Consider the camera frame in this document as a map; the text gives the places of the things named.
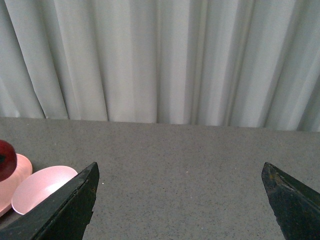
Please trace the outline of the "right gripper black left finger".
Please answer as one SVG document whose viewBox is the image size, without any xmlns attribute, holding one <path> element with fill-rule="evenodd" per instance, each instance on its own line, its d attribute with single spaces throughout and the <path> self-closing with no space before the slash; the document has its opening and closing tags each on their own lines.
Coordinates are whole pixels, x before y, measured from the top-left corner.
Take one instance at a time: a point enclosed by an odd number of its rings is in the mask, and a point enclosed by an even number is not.
<svg viewBox="0 0 320 240">
<path fill-rule="evenodd" d="M 93 215 L 100 172 L 93 162 L 0 231 L 2 240 L 81 240 Z"/>
</svg>

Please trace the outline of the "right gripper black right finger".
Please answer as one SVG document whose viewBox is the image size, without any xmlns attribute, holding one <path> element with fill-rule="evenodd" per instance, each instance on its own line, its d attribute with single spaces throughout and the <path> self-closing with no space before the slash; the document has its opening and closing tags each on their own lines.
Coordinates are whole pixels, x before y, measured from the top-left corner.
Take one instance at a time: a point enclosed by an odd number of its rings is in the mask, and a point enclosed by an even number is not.
<svg viewBox="0 0 320 240">
<path fill-rule="evenodd" d="M 261 179 L 276 221 L 286 240 L 320 238 L 320 194 L 265 162 Z"/>
</svg>

